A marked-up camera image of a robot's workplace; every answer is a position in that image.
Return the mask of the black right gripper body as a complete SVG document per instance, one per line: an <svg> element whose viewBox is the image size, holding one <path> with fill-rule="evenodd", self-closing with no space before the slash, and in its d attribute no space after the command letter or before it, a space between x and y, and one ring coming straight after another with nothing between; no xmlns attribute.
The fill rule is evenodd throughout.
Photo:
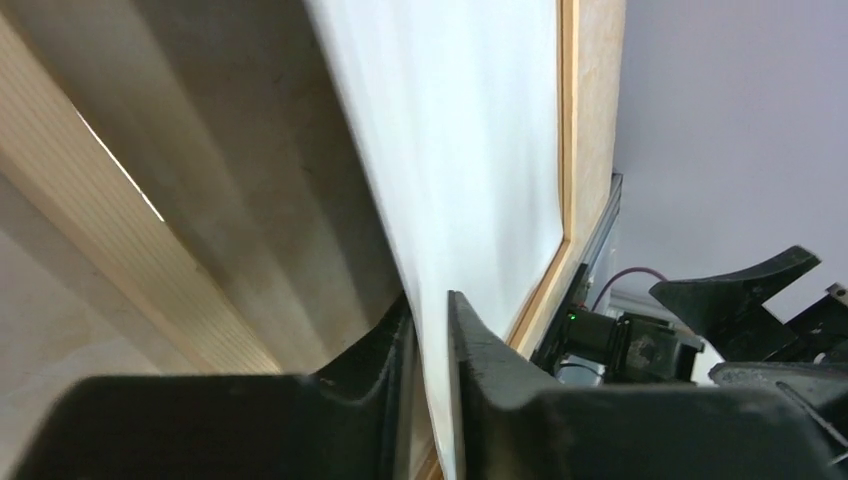
<svg viewBox="0 0 848 480"><path fill-rule="evenodd" d="M847 287L834 283L826 295L786 323L796 339L767 362L847 363Z"/></svg>

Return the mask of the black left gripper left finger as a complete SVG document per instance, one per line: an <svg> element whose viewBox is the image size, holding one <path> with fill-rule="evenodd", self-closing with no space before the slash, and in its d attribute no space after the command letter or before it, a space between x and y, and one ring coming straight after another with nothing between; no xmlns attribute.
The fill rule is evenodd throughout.
<svg viewBox="0 0 848 480"><path fill-rule="evenodd" d="M15 479L404 479L414 325L399 297L310 374L92 376L60 395Z"/></svg>

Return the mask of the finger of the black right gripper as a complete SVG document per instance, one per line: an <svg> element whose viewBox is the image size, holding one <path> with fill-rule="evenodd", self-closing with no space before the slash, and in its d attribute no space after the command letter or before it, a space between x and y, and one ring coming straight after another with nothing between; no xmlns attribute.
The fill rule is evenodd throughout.
<svg viewBox="0 0 848 480"><path fill-rule="evenodd" d="M820 263L796 245L729 274L660 281L649 294L726 361L789 361L806 344L764 303Z"/></svg>
<svg viewBox="0 0 848 480"><path fill-rule="evenodd" d="M845 363L723 362L709 371L719 386L778 392L802 410L826 440L833 464L847 462Z"/></svg>

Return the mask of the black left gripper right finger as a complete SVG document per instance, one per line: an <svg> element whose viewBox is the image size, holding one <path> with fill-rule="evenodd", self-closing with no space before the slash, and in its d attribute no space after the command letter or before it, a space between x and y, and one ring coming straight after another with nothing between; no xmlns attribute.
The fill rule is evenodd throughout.
<svg viewBox="0 0 848 480"><path fill-rule="evenodd" d="M458 479L843 479L812 419L765 389L569 387L447 295Z"/></svg>

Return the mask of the light wooden picture frame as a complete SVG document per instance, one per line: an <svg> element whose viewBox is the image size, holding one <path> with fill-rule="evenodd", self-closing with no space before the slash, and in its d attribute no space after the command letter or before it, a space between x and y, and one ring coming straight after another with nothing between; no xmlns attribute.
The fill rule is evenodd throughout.
<svg viewBox="0 0 848 480"><path fill-rule="evenodd" d="M309 2L1 5L2 172L204 371L312 366L400 277ZM572 237L553 2L564 238L511 331Z"/></svg>

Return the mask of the printed colour photo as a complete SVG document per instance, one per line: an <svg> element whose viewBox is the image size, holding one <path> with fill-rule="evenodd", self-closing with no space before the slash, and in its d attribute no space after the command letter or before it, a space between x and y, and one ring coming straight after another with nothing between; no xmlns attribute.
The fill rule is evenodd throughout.
<svg viewBox="0 0 848 480"><path fill-rule="evenodd" d="M563 238L553 1L311 1L460 477L448 295L507 335Z"/></svg>

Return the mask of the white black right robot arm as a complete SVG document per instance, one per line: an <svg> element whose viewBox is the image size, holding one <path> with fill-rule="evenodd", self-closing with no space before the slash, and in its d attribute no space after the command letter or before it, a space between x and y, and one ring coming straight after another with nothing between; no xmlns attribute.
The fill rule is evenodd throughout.
<svg viewBox="0 0 848 480"><path fill-rule="evenodd" d="M847 288L835 283L813 305L782 322L765 302L820 264L792 246L754 266L698 279L661 280L650 295L668 321L597 313L570 290L531 356L550 375L571 357L600 365L599 383L689 383L698 354L721 360L708 376L719 386L764 388L784 396L818 427L833 464L847 466Z"/></svg>

